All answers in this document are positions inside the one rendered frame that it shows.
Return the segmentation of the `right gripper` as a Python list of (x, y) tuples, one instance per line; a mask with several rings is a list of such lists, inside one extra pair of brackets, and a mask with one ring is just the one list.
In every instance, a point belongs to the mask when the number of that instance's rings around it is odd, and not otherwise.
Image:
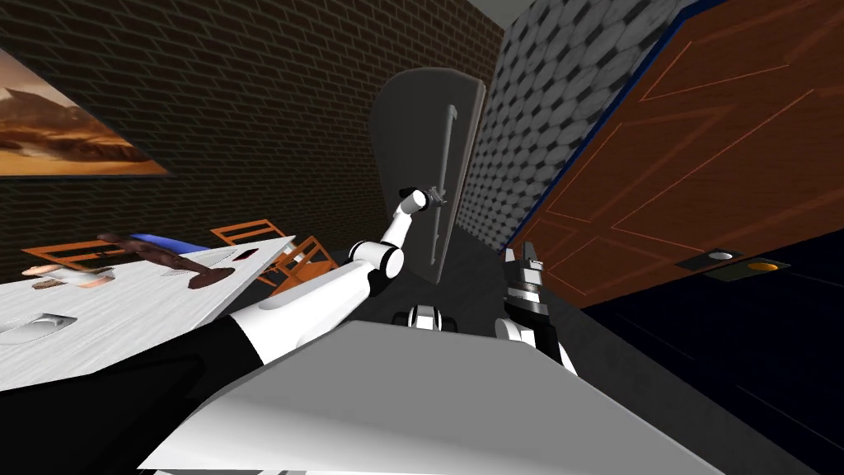
[(543, 269), (530, 241), (522, 243), (522, 260), (517, 258), (513, 248), (507, 247), (504, 251), (504, 301), (522, 307), (539, 305)]

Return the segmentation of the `grey long bar handle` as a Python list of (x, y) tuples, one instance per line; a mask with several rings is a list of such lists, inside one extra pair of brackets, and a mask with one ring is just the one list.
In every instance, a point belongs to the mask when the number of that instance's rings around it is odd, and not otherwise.
[[(442, 161), (441, 161), (441, 170), (440, 176), (438, 176), (438, 184), (435, 186), (438, 190), (444, 190), (445, 182), (446, 182), (446, 174), (448, 169), (448, 159), (450, 157), (450, 148), (451, 148), (451, 141), (452, 141), (452, 127), (454, 122), (457, 120), (457, 108), (453, 104), (449, 104), (447, 107), (447, 119), (446, 125), (444, 129), (444, 140), (443, 140), (443, 150), (442, 150)], [(440, 234), (438, 234), (438, 230), (440, 229), (440, 216), (441, 216), (441, 208), (435, 208), (434, 213), (434, 227), (433, 227), (433, 239), (431, 245), (431, 253), (430, 253), (430, 264), (434, 265), (437, 260), (437, 245), (438, 245), (438, 238), (440, 238)]]

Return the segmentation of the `grey refrigerator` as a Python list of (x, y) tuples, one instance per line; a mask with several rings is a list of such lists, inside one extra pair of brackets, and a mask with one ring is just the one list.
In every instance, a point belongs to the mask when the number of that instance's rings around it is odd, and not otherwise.
[(368, 120), (387, 213), (401, 202), (401, 189), (428, 190), (440, 176), (447, 107), (457, 108), (441, 208), (437, 260), (430, 264), (434, 207), (417, 212), (402, 244), (404, 269), (437, 284), (456, 221), (467, 165), (483, 111), (485, 84), (451, 68), (398, 73), (378, 93)]

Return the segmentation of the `orange wooden chair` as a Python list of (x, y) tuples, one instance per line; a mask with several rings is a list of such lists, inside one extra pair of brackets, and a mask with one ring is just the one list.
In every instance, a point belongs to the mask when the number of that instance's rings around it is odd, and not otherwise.
[(129, 256), (125, 249), (102, 240), (30, 247), (22, 251), (74, 270), (95, 270), (106, 267), (108, 259)]
[(269, 219), (213, 228), (210, 232), (230, 246), (285, 237)]
[(287, 245), (257, 279), (274, 287), (271, 296), (275, 296), (337, 267), (319, 241), (308, 237), (301, 244)]

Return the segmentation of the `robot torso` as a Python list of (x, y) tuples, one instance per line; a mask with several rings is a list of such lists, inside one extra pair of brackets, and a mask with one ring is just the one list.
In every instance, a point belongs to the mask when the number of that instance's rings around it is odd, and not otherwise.
[(723, 475), (534, 347), (248, 308), (272, 363), (193, 412), (151, 469)]

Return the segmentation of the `grey round knob black plate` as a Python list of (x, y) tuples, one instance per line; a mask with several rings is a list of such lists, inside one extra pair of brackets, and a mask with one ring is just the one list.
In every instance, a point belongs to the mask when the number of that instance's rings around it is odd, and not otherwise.
[(742, 252), (731, 251), (724, 248), (714, 248), (697, 256), (691, 257), (675, 264), (676, 267), (690, 272), (698, 272), (706, 268), (724, 264), (743, 256)]

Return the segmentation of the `brown wooden door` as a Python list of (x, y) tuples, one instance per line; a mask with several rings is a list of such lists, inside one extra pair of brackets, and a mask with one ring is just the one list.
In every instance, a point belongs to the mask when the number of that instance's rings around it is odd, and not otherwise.
[(844, 228), (844, 0), (698, 2), (518, 234), (578, 308)]

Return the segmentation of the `orange round knob dark plate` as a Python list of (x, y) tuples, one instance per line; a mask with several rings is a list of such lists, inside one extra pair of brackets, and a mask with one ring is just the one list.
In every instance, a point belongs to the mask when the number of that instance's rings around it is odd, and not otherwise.
[(727, 266), (718, 267), (714, 270), (709, 270), (704, 273), (704, 276), (723, 282), (730, 282), (753, 277), (755, 275), (763, 275), (775, 270), (786, 269), (788, 267), (790, 266), (783, 262), (754, 257), (752, 259), (731, 263)]

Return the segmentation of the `blue flat thing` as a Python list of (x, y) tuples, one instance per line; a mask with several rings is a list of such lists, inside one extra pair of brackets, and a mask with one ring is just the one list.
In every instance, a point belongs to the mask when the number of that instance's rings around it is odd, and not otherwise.
[(179, 240), (152, 234), (136, 233), (131, 234), (130, 237), (136, 238), (141, 241), (150, 242), (157, 246), (166, 248), (176, 254), (187, 254), (191, 252), (201, 252), (209, 250), (209, 247), (203, 247), (200, 245), (195, 245), (188, 242), (182, 242)]

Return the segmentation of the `white table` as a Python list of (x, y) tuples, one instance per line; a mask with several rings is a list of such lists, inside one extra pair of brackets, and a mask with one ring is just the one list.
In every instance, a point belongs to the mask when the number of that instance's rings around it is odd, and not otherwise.
[(190, 274), (168, 275), (146, 261), (118, 265), (96, 288), (36, 290), (33, 280), (0, 285), (0, 326), (40, 313), (74, 318), (51, 333), (0, 345), (0, 391), (89, 374), (212, 322), (292, 241), (280, 237), (227, 247), (232, 275), (190, 289)]

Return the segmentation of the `pale plate with food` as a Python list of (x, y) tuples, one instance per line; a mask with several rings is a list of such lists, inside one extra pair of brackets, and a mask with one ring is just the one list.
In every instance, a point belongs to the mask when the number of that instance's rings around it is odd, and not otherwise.
[(45, 280), (32, 285), (34, 289), (45, 289), (60, 285), (74, 285), (79, 288), (96, 288), (115, 280), (112, 267), (94, 270), (76, 270), (61, 265), (32, 266), (21, 273), (29, 277), (43, 277)]

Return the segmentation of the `desert landscape wall picture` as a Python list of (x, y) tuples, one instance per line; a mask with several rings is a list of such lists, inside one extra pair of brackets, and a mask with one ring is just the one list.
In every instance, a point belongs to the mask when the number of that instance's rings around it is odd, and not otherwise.
[(0, 49), (0, 178), (167, 173)]

